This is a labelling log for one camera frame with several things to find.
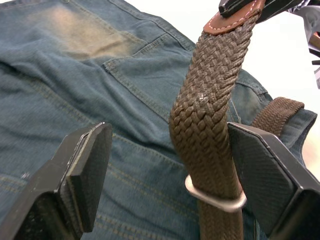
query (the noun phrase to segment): denim fabric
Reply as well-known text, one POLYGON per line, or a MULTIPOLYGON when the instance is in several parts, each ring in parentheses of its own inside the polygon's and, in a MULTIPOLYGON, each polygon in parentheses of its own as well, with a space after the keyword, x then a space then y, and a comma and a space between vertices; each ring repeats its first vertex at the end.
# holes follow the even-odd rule
MULTIPOLYGON (((0 22, 0 222, 65 135, 103 121, 112 151, 83 239, 198 239, 197 201, 168 130, 195 45, 123 0, 16 0, 0 4, 0 22)), ((249 125, 271 100, 242 70, 228 120, 249 125)), ((315 117, 302 109, 284 129, 301 163, 315 117)), ((243 212, 245 239, 263 239, 243 212)))

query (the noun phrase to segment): brown braided belt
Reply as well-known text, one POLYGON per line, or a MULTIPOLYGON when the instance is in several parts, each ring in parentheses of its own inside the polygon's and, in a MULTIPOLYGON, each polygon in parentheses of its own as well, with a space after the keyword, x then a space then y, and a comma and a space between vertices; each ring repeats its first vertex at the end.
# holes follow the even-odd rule
MULTIPOLYGON (((208 22, 170 113, 170 136, 193 186, 216 199, 236 200, 242 194, 226 112, 263 6, 264 0, 255 0, 237 15, 223 19, 217 13, 208 22)), ((257 116, 253 126, 279 136, 287 119, 300 108, 303 103, 276 98, 257 116)), ((244 238, 241 208, 226 212, 199 200, 198 209, 202 240, 244 238)))

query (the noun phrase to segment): metal bracket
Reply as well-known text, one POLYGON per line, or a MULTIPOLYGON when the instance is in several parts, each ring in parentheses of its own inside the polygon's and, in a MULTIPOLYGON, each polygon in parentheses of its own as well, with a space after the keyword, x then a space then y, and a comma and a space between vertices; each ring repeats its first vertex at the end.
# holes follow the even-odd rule
POLYGON ((190 175, 186 177, 184 183, 186 189, 192 196, 227 213, 234 213, 239 211, 247 202, 247 197, 243 191, 240 194, 239 198, 235 200, 225 200, 210 196, 205 192, 195 188, 190 175))

